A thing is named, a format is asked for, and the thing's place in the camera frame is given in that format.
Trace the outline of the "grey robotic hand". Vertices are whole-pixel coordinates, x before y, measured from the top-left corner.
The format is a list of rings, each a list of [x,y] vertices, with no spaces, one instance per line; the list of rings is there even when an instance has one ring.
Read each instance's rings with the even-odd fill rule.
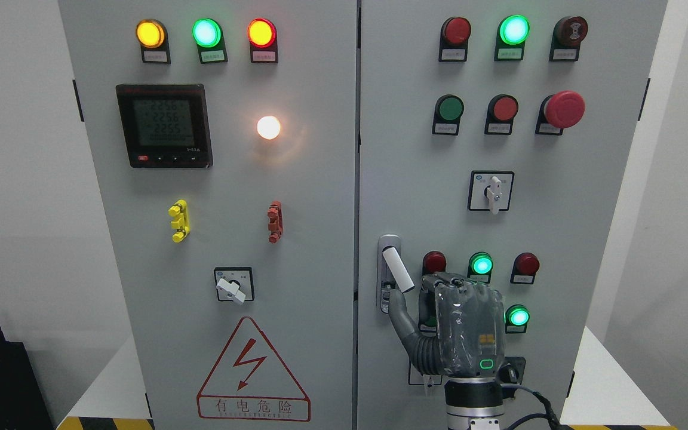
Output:
[[[502,295],[489,285],[456,273],[423,277],[422,291],[436,297],[437,333],[418,332],[404,295],[391,291],[389,318],[419,372],[456,379],[494,379],[505,358],[505,310]]]

